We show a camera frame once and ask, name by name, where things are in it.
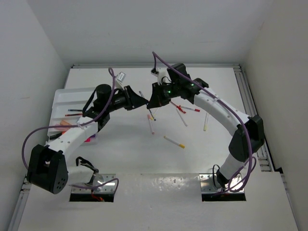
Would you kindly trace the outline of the red capped pen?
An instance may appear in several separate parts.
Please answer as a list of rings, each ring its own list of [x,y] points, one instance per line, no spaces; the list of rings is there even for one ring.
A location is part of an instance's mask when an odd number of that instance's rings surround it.
[[[172,101],[170,101],[170,103],[175,106],[181,113],[185,114],[186,111],[184,111],[180,106],[178,106],[177,104],[173,103]]]

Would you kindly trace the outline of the red gel pen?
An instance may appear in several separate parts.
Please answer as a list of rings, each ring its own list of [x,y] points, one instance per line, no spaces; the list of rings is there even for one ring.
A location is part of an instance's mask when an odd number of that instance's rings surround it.
[[[71,117],[71,116],[82,116],[82,113],[78,113],[78,114],[66,114],[64,115],[65,117]]]

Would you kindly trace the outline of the orange eraser case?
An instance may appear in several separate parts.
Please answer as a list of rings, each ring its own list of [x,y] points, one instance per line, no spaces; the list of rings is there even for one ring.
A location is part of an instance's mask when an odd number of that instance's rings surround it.
[[[71,124],[65,120],[61,120],[60,125],[61,126],[71,126]]]

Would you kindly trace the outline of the yellow black highlighter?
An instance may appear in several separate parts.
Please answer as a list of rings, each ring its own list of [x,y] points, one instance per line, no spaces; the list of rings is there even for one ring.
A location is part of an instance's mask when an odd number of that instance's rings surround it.
[[[50,139],[50,140],[54,140],[54,139],[59,138],[61,135],[62,135],[62,133],[58,133],[58,134],[55,134],[55,135],[51,135],[51,136],[49,137],[49,139]]]

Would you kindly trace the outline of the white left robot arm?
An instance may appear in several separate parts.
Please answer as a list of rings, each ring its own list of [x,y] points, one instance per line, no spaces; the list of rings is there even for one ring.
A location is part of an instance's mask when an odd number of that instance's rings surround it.
[[[136,94],[130,86],[122,90],[114,90],[107,84],[97,86],[76,127],[48,144],[32,149],[27,180],[53,194],[58,194],[66,185],[93,188],[98,169],[82,157],[76,159],[74,167],[69,167],[66,163],[69,156],[88,138],[100,132],[109,121],[111,112],[121,108],[130,111],[147,103],[148,100]]]

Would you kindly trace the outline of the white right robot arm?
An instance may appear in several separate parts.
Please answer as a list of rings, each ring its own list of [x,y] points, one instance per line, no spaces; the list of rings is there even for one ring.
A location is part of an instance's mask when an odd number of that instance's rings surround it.
[[[152,95],[147,107],[162,107],[169,104],[172,98],[181,97],[205,110],[230,133],[229,155],[212,178],[214,187],[225,188],[245,163],[252,164],[252,155],[263,146],[265,134],[262,118],[238,111],[218,97],[202,79],[192,80],[184,64],[168,67],[167,73],[169,83],[164,82],[166,75],[156,68],[151,70],[157,81],[152,84]]]

